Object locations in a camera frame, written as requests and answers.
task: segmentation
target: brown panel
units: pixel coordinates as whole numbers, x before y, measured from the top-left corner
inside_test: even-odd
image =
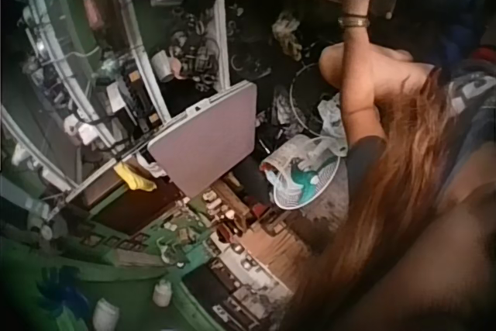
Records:
[[[156,179],[154,191],[128,191],[93,220],[118,232],[133,235],[174,207],[181,197],[175,184]]]

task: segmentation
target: dark sleeve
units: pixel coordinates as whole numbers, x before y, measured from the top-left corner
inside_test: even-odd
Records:
[[[348,192],[353,197],[370,166],[381,156],[385,142],[377,136],[367,136],[354,144],[348,152]]]

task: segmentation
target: blue fan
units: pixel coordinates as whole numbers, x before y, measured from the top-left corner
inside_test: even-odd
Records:
[[[65,307],[72,311],[76,320],[89,321],[88,300],[75,286],[78,272],[76,267],[66,266],[42,269],[43,280],[36,284],[42,296],[38,303],[53,319],[61,316]]]

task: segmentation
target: forearm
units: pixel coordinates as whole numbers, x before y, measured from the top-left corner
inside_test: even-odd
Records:
[[[367,29],[345,29],[341,88],[341,109],[344,115],[360,110],[374,110],[374,82],[370,60],[371,45]]]

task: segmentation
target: hair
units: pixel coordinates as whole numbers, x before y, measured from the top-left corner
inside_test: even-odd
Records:
[[[453,128],[433,74],[421,91],[383,107],[387,142],[350,200],[347,220],[294,294],[281,329],[331,329],[432,221]]]

